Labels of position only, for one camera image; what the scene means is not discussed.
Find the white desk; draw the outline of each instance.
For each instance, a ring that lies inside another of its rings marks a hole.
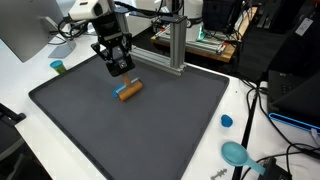
[[[261,87],[267,87],[267,83],[262,82]],[[262,95],[261,97],[262,106],[266,111],[267,96]],[[303,131],[277,121],[273,122],[292,143],[304,143],[314,147],[319,147],[315,144],[311,134],[307,131]],[[272,127],[267,117],[265,117],[261,111],[259,102],[257,102],[247,148],[250,157],[256,161],[263,157],[282,154],[286,152],[288,146],[289,144],[283,140],[278,132],[276,132],[276,130]],[[293,147],[290,149],[290,152],[295,151],[297,150]],[[277,165],[287,171],[286,157],[282,156],[277,157],[276,159]],[[289,156],[289,162],[293,180],[319,179],[320,161],[303,154],[296,154]],[[250,170],[245,179],[256,180],[258,176],[258,173]]]
[[[96,42],[96,37],[82,36],[75,41],[77,47],[63,59],[67,69],[95,55],[90,45]],[[54,59],[47,58],[54,47],[48,45],[32,59],[21,63],[0,42],[0,101],[16,113],[26,114],[27,118],[18,123],[16,128],[53,179],[105,179],[28,96],[32,89],[57,75],[49,66]],[[248,88],[240,80],[230,77],[225,95],[182,179],[208,180],[224,168],[228,171],[223,179],[231,179],[234,168],[224,162],[220,148],[226,141],[240,143],[242,140],[248,118],[247,91]],[[234,124],[230,128],[221,126],[220,117],[223,114],[233,118]]]

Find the blue cap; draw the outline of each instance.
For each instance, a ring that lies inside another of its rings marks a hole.
[[[117,93],[117,91],[118,91],[119,89],[124,88],[124,87],[125,87],[125,85],[124,85],[124,84],[122,84],[122,85],[120,85],[120,86],[116,87],[116,89],[114,89],[114,91],[112,92],[112,96],[113,96],[114,98],[118,98],[118,93]]]
[[[228,115],[224,114],[221,117],[221,124],[223,127],[230,127],[233,124],[233,120]]]
[[[59,67],[59,66],[61,66],[61,65],[62,65],[62,61],[61,61],[61,60],[53,61],[53,62],[50,64],[50,66],[51,66],[52,68],[57,68],[57,67]]]

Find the blue spoon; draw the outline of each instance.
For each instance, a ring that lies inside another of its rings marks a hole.
[[[236,142],[226,142],[221,147],[222,158],[232,166],[244,166],[247,165],[257,171],[259,174],[263,175],[265,168],[260,164],[253,161],[247,150]]]

